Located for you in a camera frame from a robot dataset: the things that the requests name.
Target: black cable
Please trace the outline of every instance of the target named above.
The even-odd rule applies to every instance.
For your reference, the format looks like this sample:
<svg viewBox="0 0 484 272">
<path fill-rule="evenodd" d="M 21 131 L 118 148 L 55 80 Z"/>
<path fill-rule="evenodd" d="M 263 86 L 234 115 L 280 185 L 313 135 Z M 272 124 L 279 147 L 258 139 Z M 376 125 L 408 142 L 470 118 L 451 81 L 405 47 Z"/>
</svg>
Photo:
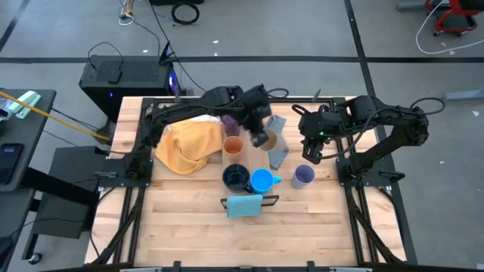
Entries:
<svg viewBox="0 0 484 272">
<path fill-rule="evenodd" d="M 183 5 L 187 5 L 188 7 L 192 8 L 195 11 L 196 15 L 195 15 L 194 19 L 192 19 L 192 20 L 180 20 L 176 17 L 176 15 L 175 15 L 176 10 Z M 182 25 L 189 25 L 189 24 L 192 24 L 192 23 L 195 23 L 195 22 L 198 21 L 198 18 L 200 17 L 200 11 L 198 10 L 197 6 L 193 3 L 178 2 L 178 3 L 174 4 L 173 7 L 172 7 L 172 17 L 173 17 L 173 20 L 176 23 L 179 23 L 179 24 L 182 24 Z"/>
<path fill-rule="evenodd" d="M 445 109 L 445 102 L 440 99 L 440 98 L 437 98 L 437 97 L 424 97 L 424 98 L 421 98 L 421 99 L 418 99 L 416 100 L 414 103 L 412 103 L 412 105 L 410 105 L 410 108 L 413 108 L 417 103 L 423 101 L 423 100 L 435 100 L 435 101 L 438 101 L 440 103 L 442 103 L 442 108 L 440 108 L 439 110 L 436 110 L 436 111 L 433 111 L 433 112 L 429 112 L 429 113 L 425 113 L 424 115 L 431 115 L 431 114 L 436 114 L 436 113 L 440 113 L 442 112 L 444 109 Z M 297 105 L 297 104 L 294 104 L 292 106 L 293 110 L 295 112 L 297 112 L 298 114 L 301 114 L 301 110 L 306 113 L 308 112 L 308 110 L 306 110 L 304 107 L 300 106 L 300 105 Z M 396 113 L 399 113 L 398 110 L 394 110 L 394 109 L 379 109 L 375 112 L 373 112 L 367 119 L 366 119 L 366 122 L 365 124 L 363 125 L 363 128 L 361 129 L 360 133 L 358 134 L 358 136 L 356 137 L 356 139 L 353 141 L 352 144 L 349 145 L 349 147 L 347 147 L 345 150 L 341 151 L 341 152 L 338 152 L 338 153 L 335 153 L 335 154 L 332 154 L 332 155 L 329 155 L 329 156 L 322 156 L 321 158 L 319 159 L 333 159 L 333 158 L 336 158 L 338 156 L 341 156 L 341 155 L 344 155 L 345 153 L 347 153 L 348 151 L 350 151 L 353 147 L 355 147 L 355 145 L 360 141 L 361 139 L 361 136 L 363 136 L 363 134 L 365 133 L 366 131 L 366 128 L 370 125 L 370 122 L 371 122 L 371 119 L 376 116 L 378 113 L 381 113 L 382 111 L 384 110 L 392 110 Z"/>
<path fill-rule="evenodd" d="M 386 196 L 386 198 L 392 203 L 393 208 L 395 208 L 396 223 L 399 225 L 400 239 L 402 239 L 402 244 L 405 244 L 405 240 L 403 239 L 402 221 L 400 220 L 400 214 L 399 210 L 396 208 L 395 200 L 385 189 L 378 188 L 378 190 Z"/>
<path fill-rule="evenodd" d="M 161 50 L 160 37 L 158 37 L 157 34 L 155 34 L 153 31 L 151 31 L 150 29 L 148 29 L 146 26 L 143 26 L 140 23 L 136 22 L 136 20 L 133 20 L 133 23 L 135 23 L 136 25 L 140 26 L 141 28 L 146 29 L 146 31 L 148 31 L 151 35 L 153 35 L 155 38 L 157 38 L 157 42 L 158 42 L 158 54 L 157 54 L 157 56 L 159 57 L 160 56 L 160 50 Z"/>
<path fill-rule="evenodd" d="M 438 110 L 434 110 L 433 112 L 425 113 L 424 115 L 432 115 L 432 114 L 436 114 L 436 113 L 441 113 L 443 110 L 445 110 L 445 107 L 446 107 L 445 101 L 443 99 L 440 99 L 440 98 L 437 98 L 437 97 L 424 97 L 424 98 L 418 99 L 417 101 L 415 101 L 414 103 L 412 103 L 410 105 L 410 108 L 413 109 L 415 107 L 415 105 L 417 105 L 419 102 L 425 101 L 425 100 L 438 101 L 442 104 L 442 107 Z"/>
<path fill-rule="evenodd" d="M 333 158 L 336 158 L 338 156 L 341 156 L 341 155 L 344 155 L 346 152 L 350 151 L 353 147 L 355 147 L 355 145 L 360 141 L 361 139 L 361 136 L 363 136 L 363 134 L 365 133 L 366 131 L 366 128 L 370 125 L 370 122 L 371 122 L 371 119 L 376 116 L 378 113 L 381 113 L 382 111 L 385 111 L 385 110 L 392 110 L 396 113 L 399 113 L 398 110 L 394 110 L 394 109 L 379 109 L 379 110 L 376 110 L 375 112 L 373 112 L 367 119 L 366 119 L 366 122 L 365 124 L 363 125 L 363 128 L 361 129 L 360 133 L 358 134 L 358 136 L 356 137 L 355 141 L 353 141 L 352 144 L 349 145 L 349 147 L 347 147 L 345 150 L 341 151 L 341 152 L 338 152 L 338 153 L 335 153 L 333 155 L 328 155 L 328 156 L 322 156 L 321 158 L 319 159 L 333 159 Z"/>
<path fill-rule="evenodd" d="M 153 15 L 154 15 L 154 18 L 157 20 L 157 23 L 158 23 L 158 26 L 160 27 L 161 29 L 161 32 L 163 33 L 163 35 L 165 36 L 165 39 L 167 42 L 169 42 L 169 39 L 168 39 L 168 36 L 166 35 L 165 33 L 165 30 L 163 29 L 163 27 L 161 26 L 161 23 L 160 23 L 160 20 L 158 20 L 158 15 L 156 13 L 156 11 L 154 10 L 154 7 L 153 5 L 150 3 L 149 4 L 150 7 L 151 7 L 151 11 L 153 11 Z M 176 54 L 175 54 L 175 50 L 173 50 L 173 47 L 172 47 L 172 44 L 170 43 L 169 44 L 169 48 L 172 50 L 173 52 L 173 57 L 176 57 Z M 204 88 L 202 88 L 202 86 L 198 85 L 198 83 L 196 83 L 194 81 L 194 79 L 191 78 L 190 74 L 187 72 L 187 70 L 183 67 L 183 65 L 180 63 L 180 61 L 178 61 L 178 64 L 180 65 L 181 69 L 187 74 L 187 77 L 198 87 L 200 88 L 202 91 L 206 91 Z"/>
<path fill-rule="evenodd" d="M 25 226 L 28 226 L 28 225 L 30 225 L 30 224 L 33 224 L 33 223 L 36 223 L 36 222 L 40 222 L 40 221 L 50 221 L 50 220 L 59 220 L 59 221 L 73 222 L 73 223 L 79 223 L 79 222 L 84 221 L 84 219 L 82 219 L 82 220 L 78 220 L 78 221 L 74 221 L 74 220 L 62 219 L 62 218 L 46 218 L 46 219 L 37 219 L 37 220 L 34 220 L 34 221 L 31 221 L 31 222 L 29 222 L 29 223 L 24 224 L 22 227 L 17 228 L 16 230 L 14 230 L 14 232 L 12 232 L 12 233 L 10 234 L 10 236 L 9 236 L 9 237 L 10 237 L 10 238 L 12 238 L 12 236 L 13 236 L 13 235 L 14 235 L 14 234 L 15 234 L 17 231 L 22 230 L 22 229 L 23 229 Z"/>
<path fill-rule="evenodd" d="M 100 43 L 96 44 L 95 46 L 93 46 L 91 49 L 89 49 L 89 51 L 88 51 L 88 60 L 89 60 L 89 63 L 91 64 L 92 68 L 94 70 L 96 70 L 96 66 L 94 66 L 94 64 L 92 63 L 92 60 L 91 60 L 91 51 L 94 48 L 98 47 L 99 45 L 110 45 L 112 48 L 114 48 L 114 50 L 116 50 L 116 52 L 119 53 L 119 55 L 121 56 L 121 63 L 119 64 L 119 66 L 117 68 L 119 70 L 119 68 L 121 68 L 121 65 L 123 65 L 123 62 L 124 62 L 123 54 L 121 54 L 121 52 L 119 52 L 118 48 L 116 48 L 114 45 L 110 44 L 109 42 L 100 42 Z"/>
<path fill-rule="evenodd" d="M 90 125 L 90 124 L 88 124 L 87 122 L 84 122 L 84 121 L 81 121 L 81 120 L 79 120 L 79 119 L 76 119 L 76 118 L 74 118 L 74 117 L 72 117 L 72 116 L 69 116 L 69 115 L 67 115 L 66 113 L 61 112 L 60 110 L 56 110 L 55 108 L 52 108 L 52 110 L 53 110 L 53 111 L 55 111 L 56 113 L 61 114 L 62 116 L 65 116 L 65 117 L 67 117 L 67 118 L 69 118 L 69 119 L 73 120 L 74 122 L 79 123 L 80 125 L 83 125 L 84 127 L 88 128 L 88 129 L 91 129 L 92 131 L 97 131 L 97 130 L 99 130 L 99 128 L 97 128 L 97 127 L 95 127 L 95 126 L 93 126 L 93 125 Z"/>
<path fill-rule="evenodd" d="M 90 179 L 87 179 L 87 180 L 84 180 L 84 181 L 75 181 L 75 182 L 70 182 L 71 184 L 79 184 L 79 183 L 82 183 L 82 182 L 88 182 L 88 181 L 98 181 L 99 178 L 90 178 Z"/>
<path fill-rule="evenodd" d="M 115 187 L 112 187 L 111 189 L 109 189 L 103 196 L 101 196 L 101 198 L 98 200 L 98 205 L 99 203 L 101 203 L 101 200 L 107 196 L 109 193 L 111 193 L 114 189 L 116 189 Z M 98 250 L 98 247 L 94 244 L 94 240 L 92 239 L 92 231 L 89 231 L 89 239 L 91 240 L 91 244 L 92 244 L 92 247 L 94 248 L 94 250 L 96 251 L 96 255 L 98 256 L 99 258 L 99 250 Z"/>
<path fill-rule="evenodd" d="M 56 136 L 56 135 L 52 134 L 52 133 L 51 133 L 51 132 L 49 132 L 49 131 L 44 130 L 44 132 L 45 132 L 45 133 L 47 133 L 47 134 L 49 134 L 49 135 L 51 135 L 51 136 L 52 136 L 52 137 L 54 137 L 54 138 L 57 138 L 57 139 L 59 139 L 59 140 L 61 140 L 61 141 L 64 141 L 64 142 L 66 142 L 66 143 L 70 144 L 70 145 L 73 145 L 74 147 L 79 147 L 77 144 L 71 143 L 71 142 L 69 142 L 68 140 L 66 140 L 66 139 L 64 139 L 64 138 L 61 138 L 61 137 L 59 137 L 59 136 Z"/>
<path fill-rule="evenodd" d="M 99 199 L 98 201 L 98 205 L 99 203 L 101 203 L 101 200 L 106 197 L 109 193 L 111 193 L 114 189 L 116 189 L 115 187 L 112 187 L 111 189 L 109 189 L 104 195 L 101 196 L 101 198 Z"/>
<path fill-rule="evenodd" d="M 132 0 L 131 1 L 131 10 L 133 10 L 133 7 L 134 7 L 134 4 L 135 4 L 136 0 Z M 160 56 L 160 50 L 161 50 L 161 42 L 160 42 L 160 37 L 158 37 L 157 34 L 155 34 L 155 32 L 151 31 L 150 29 L 148 29 L 146 26 L 143 26 L 142 24 L 136 22 L 135 18 L 133 18 L 133 23 L 137 24 L 138 26 L 140 26 L 141 28 L 145 29 L 146 31 L 148 31 L 151 35 L 153 35 L 156 39 L 157 39 L 157 42 L 158 42 L 158 54 L 157 56 L 159 57 Z"/>
<path fill-rule="evenodd" d="M 283 95 L 283 96 L 274 96 L 274 95 L 272 95 L 272 94 L 271 94 L 271 93 L 272 93 L 272 92 L 274 92 L 274 91 L 283 91 L 283 92 L 285 92 L 286 94 L 285 94 L 285 95 Z M 286 97 L 288 97 L 288 96 L 289 96 L 289 91 L 288 91 L 286 88 L 273 88 L 272 90 L 267 91 L 267 95 L 268 95 L 269 97 L 273 97 L 273 98 L 286 98 Z"/>
<path fill-rule="evenodd" d="M 98 247 L 94 244 L 94 240 L 92 239 L 92 232 L 89 231 L 89 239 L 91 240 L 91 244 L 92 244 L 92 247 L 94 248 L 94 251 L 96 251 L 96 255 L 98 256 L 99 258 L 99 250 L 98 250 Z"/>
</svg>

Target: phone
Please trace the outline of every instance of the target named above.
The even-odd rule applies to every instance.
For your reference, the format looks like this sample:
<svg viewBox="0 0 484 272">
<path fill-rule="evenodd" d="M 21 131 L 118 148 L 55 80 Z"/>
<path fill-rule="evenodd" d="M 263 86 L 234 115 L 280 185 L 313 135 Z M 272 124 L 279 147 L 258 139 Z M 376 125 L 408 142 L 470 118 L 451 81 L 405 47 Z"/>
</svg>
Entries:
<svg viewBox="0 0 484 272">
<path fill-rule="evenodd" d="M 0 185 L 8 184 L 12 179 L 22 147 L 22 144 L 2 144 L 0 146 Z"/>
</svg>

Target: yellow towel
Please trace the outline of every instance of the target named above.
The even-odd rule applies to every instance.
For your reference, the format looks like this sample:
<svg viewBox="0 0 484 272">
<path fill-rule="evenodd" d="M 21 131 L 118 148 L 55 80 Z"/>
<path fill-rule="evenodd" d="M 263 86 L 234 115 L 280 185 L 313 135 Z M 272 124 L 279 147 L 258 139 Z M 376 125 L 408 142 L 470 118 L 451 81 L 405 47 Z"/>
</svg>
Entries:
<svg viewBox="0 0 484 272">
<path fill-rule="evenodd" d="M 185 120 L 170 125 L 155 155 L 170 170 L 186 175 L 202 169 L 210 154 L 221 149 L 220 124 Z"/>
</svg>

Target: red chair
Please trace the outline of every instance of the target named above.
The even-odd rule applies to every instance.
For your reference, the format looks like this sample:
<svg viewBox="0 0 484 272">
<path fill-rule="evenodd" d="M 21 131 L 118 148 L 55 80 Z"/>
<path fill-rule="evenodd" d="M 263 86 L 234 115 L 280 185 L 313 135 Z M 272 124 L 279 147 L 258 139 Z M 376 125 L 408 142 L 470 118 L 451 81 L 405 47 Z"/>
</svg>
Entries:
<svg viewBox="0 0 484 272">
<path fill-rule="evenodd" d="M 434 36 L 443 32 L 453 32 L 461 36 L 477 28 L 477 22 L 473 16 L 484 11 L 484 0 L 448 0 L 450 5 L 440 6 L 434 12 L 437 16 Z M 434 0 L 426 0 L 428 11 L 435 8 Z"/>
</svg>

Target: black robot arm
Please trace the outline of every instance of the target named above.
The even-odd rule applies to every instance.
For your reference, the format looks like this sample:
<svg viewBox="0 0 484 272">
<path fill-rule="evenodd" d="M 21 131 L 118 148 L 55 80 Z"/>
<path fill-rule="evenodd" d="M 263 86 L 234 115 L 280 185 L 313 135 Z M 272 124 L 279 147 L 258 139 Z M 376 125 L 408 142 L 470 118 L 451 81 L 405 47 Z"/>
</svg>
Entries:
<svg viewBox="0 0 484 272">
<path fill-rule="evenodd" d="M 378 159 L 390 154 L 403 146 L 420 146 L 428 138 L 429 122 L 419 107 L 390 106 L 382 103 L 376 97 L 362 95 L 342 104 L 335 110 L 321 105 L 318 112 L 309 112 L 300 105 L 293 105 L 293 110 L 301 115 L 299 131 L 305 137 L 302 141 L 302 156 L 308 161 L 318 164 L 322 159 L 334 158 L 333 154 L 322 156 L 324 144 L 331 140 L 352 136 L 360 132 L 355 139 L 359 140 L 362 133 L 377 125 L 392 125 L 392 134 L 364 153 L 355 153 L 349 157 L 349 171 L 354 175 L 372 167 Z M 344 150 L 345 153 L 355 146 L 355 143 Z"/>
<path fill-rule="evenodd" d="M 143 177 L 144 162 L 149 159 L 151 148 L 160 142 L 167 125 L 203 114 L 233 117 L 238 125 L 250 133 L 254 147 L 261 146 L 268 140 L 262 124 L 262 119 L 271 115 L 268 97 L 264 85 L 258 85 L 246 92 L 238 86 L 217 87 L 199 98 L 186 99 L 169 107 L 160 108 L 160 102 L 154 99 L 153 103 L 141 110 L 135 147 L 126 157 L 129 164 L 125 177 Z"/>
</svg>

